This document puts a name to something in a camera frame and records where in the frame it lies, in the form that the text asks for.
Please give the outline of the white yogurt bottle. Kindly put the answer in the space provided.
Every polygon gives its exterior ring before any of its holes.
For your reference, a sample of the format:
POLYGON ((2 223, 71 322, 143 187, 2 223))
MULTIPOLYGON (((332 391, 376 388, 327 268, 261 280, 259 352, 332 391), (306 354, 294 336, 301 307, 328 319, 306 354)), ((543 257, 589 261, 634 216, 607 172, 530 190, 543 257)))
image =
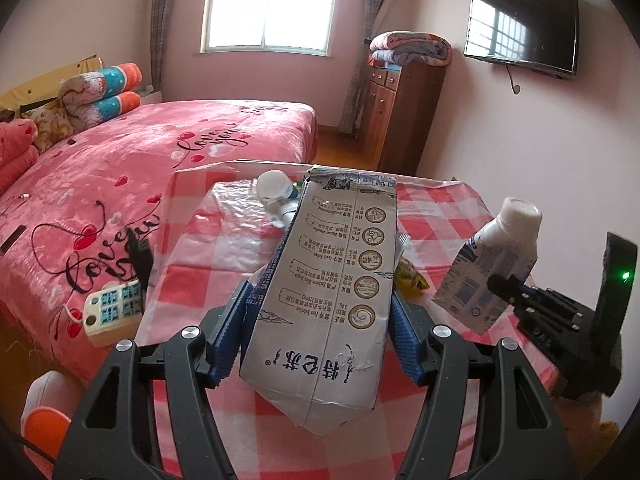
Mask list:
POLYGON ((542 212, 532 203, 508 197, 494 220, 482 226, 458 251, 433 301, 479 335, 506 310, 488 289, 488 278, 527 280, 537 258, 542 212))

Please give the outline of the yellow snack bag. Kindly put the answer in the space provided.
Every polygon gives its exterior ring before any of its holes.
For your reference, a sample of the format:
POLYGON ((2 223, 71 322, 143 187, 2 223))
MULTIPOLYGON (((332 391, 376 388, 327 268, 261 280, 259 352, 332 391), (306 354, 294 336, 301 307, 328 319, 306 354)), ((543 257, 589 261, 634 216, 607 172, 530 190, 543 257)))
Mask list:
POLYGON ((401 257, 396 266, 394 283, 407 300, 419 298, 430 289, 427 279, 405 257, 401 257))

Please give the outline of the grey milk carton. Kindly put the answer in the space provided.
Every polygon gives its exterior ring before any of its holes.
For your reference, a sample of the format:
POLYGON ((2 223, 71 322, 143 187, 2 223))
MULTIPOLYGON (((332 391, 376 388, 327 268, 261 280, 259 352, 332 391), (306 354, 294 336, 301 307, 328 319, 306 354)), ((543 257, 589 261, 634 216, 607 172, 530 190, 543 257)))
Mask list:
POLYGON ((240 376, 325 436, 373 410, 397 240, 394 178, 314 167, 286 237, 257 287, 240 376))

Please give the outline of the black charger plug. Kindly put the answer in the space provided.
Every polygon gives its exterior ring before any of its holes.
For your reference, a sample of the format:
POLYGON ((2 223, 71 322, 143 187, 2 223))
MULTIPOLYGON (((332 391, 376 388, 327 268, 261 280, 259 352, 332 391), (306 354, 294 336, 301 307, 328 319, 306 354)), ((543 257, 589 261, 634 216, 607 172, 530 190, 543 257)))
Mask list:
POLYGON ((141 290, 145 294, 148 290, 154 264, 152 248, 146 238, 139 240, 132 229, 126 229, 126 237, 126 253, 140 283, 141 290))

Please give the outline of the white plastic bottle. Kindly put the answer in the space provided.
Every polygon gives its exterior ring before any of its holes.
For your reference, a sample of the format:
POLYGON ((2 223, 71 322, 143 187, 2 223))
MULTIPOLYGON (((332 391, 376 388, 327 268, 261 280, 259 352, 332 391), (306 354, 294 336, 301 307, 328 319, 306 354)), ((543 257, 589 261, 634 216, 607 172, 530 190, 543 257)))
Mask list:
POLYGON ((297 188, 290 178, 281 170, 268 170, 257 178, 256 193, 273 224, 287 230, 299 204, 297 188))

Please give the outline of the pink bed with heart cover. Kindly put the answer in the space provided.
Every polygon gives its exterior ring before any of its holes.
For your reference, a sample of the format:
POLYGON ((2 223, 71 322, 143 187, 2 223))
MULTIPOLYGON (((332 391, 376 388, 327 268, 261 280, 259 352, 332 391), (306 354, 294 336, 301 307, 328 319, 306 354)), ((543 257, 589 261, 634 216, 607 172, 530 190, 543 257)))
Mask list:
POLYGON ((310 162, 317 117, 302 103, 142 105, 55 144, 1 197, 1 310, 73 376, 105 353, 81 327, 85 299, 134 279, 129 234, 155 242, 178 170, 256 159, 310 162))

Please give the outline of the brown wooden cabinet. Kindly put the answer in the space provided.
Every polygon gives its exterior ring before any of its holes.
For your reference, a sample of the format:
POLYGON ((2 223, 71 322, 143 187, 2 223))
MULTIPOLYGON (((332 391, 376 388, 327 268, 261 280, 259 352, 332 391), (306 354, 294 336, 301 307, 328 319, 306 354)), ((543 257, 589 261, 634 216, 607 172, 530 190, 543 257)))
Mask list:
POLYGON ((366 69, 357 139, 369 168, 413 176, 435 116, 446 68, 412 62, 366 69))

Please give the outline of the folded blanket on cabinet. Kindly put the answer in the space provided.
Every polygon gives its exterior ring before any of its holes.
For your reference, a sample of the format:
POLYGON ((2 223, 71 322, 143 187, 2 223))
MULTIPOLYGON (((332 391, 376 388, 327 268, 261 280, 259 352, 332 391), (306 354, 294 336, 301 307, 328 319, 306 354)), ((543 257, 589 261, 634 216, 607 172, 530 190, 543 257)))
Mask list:
POLYGON ((450 43, 428 32, 383 32, 370 42, 374 60, 398 66, 421 62, 429 66, 447 66, 451 62, 450 43))

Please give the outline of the rolled quilt orange teal lower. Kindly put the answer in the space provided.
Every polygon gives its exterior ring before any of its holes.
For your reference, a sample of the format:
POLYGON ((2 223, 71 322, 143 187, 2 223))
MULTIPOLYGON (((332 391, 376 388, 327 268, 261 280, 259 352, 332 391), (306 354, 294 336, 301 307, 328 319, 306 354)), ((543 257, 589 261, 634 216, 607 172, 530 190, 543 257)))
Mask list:
POLYGON ((74 129, 81 132, 127 114, 140 104, 136 92, 126 91, 89 104, 66 105, 65 109, 74 129))

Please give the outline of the rolled quilt orange teal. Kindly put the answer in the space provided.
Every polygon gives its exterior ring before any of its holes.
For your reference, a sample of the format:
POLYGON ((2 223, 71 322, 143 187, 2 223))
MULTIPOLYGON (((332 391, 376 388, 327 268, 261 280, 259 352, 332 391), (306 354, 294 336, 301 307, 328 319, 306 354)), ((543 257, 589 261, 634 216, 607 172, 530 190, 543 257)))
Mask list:
POLYGON ((142 81, 136 63, 124 63, 82 73, 62 84, 58 97, 65 105, 85 105, 129 91, 142 81))
POLYGON ((65 109, 74 129, 81 132, 127 114, 140 104, 136 92, 126 91, 89 104, 66 105, 65 109))

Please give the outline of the rolled quilt orange teal upper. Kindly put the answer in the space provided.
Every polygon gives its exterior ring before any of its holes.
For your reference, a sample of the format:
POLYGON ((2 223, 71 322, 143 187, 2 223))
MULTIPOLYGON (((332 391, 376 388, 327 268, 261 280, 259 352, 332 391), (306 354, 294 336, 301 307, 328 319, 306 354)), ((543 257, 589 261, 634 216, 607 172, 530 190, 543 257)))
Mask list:
POLYGON ((58 97, 65 105, 85 105, 129 91, 142 81, 136 63, 124 63, 82 73, 62 84, 58 97))

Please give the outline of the yellow headboard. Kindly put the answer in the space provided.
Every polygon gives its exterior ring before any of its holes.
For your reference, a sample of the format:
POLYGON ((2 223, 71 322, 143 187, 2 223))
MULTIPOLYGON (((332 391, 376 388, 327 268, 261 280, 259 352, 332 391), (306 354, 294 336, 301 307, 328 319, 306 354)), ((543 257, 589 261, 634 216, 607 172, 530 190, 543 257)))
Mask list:
POLYGON ((93 55, 51 70, 2 94, 0 98, 1 109, 13 110, 18 115, 24 106, 55 99, 58 96, 58 90, 67 79, 102 67, 102 58, 93 55))

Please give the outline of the grey right curtain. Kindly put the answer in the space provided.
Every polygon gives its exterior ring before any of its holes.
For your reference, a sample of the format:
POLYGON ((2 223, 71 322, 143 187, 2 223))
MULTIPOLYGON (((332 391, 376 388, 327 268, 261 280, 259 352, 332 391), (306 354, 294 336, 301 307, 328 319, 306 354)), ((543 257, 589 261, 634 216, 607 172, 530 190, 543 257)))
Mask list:
POLYGON ((363 19, 361 27, 361 46, 358 60, 352 72, 347 96, 344 102, 342 116, 337 130, 340 133, 353 134, 356 128, 358 114, 362 107, 362 88, 364 86, 364 64, 366 64, 370 43, 373 39, 375 19, 380 13, 385 0, 363 0, 363 19))

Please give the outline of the grey curtain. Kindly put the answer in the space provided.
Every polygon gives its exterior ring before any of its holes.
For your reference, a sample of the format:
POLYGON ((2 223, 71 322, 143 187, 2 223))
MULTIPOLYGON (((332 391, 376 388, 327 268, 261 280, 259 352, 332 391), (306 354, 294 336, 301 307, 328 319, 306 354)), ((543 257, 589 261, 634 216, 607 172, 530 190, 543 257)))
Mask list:
POLYGON ((362 107, 362 88, 364 86, 364 64, 366 64, 370 43, 373 39, 375 19, 380 13, 385 0, 363 0, 363 19, 361 27, 361 46, 358 60, 352 72, 347 96, 344 102, 342 116, 337 130, 340 133, 353 134, 356 128, 358 114, 362 107))
POLYGON ((173 7, 174 0, 151 0, 150 64, 151 84, 155 91, 162 90, 163 62, 173 7))

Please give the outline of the bright window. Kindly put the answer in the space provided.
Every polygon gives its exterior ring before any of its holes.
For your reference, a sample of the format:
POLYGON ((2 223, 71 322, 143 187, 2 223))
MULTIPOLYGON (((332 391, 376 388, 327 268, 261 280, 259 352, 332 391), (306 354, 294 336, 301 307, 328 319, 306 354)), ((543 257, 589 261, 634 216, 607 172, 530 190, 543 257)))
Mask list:
POLYGON ((205 0, 204 52, 327 56, 336 0, 205 0))

